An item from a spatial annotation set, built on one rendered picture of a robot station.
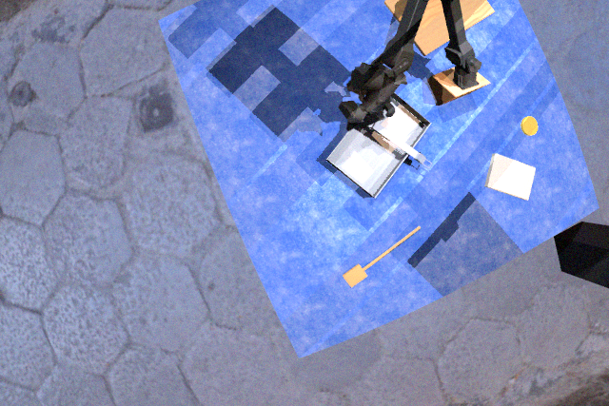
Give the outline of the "yellow round disc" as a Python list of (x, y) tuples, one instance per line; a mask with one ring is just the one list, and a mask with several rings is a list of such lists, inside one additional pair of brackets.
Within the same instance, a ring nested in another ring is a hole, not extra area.
[(526, 136), (534, 135), (538, 131), (537, 120), (532, 116), (527, 116), (521, 120), (521, 130)]

